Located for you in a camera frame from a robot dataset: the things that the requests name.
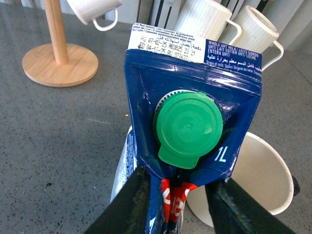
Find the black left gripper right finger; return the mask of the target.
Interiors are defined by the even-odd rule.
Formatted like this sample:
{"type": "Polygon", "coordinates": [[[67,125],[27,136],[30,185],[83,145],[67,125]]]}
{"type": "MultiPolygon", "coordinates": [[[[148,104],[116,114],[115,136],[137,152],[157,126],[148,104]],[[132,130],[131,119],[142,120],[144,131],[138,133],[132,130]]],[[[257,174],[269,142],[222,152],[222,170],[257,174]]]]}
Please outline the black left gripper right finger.
{"type": "Polygon", "coordinates": [[[216,234],[293,234],[233,179],[205,185],[216,234]]]}

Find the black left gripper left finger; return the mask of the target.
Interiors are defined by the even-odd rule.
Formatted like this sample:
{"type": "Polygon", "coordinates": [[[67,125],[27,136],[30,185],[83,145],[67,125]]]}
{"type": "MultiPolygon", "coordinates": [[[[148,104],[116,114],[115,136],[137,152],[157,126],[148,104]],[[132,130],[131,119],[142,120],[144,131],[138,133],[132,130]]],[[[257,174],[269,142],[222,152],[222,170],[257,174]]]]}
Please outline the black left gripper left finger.
{"type": "Polygon", "coordinates": [[[143,234],[149,207],[149,174],[138,166],[86,234],[143,234]]]}

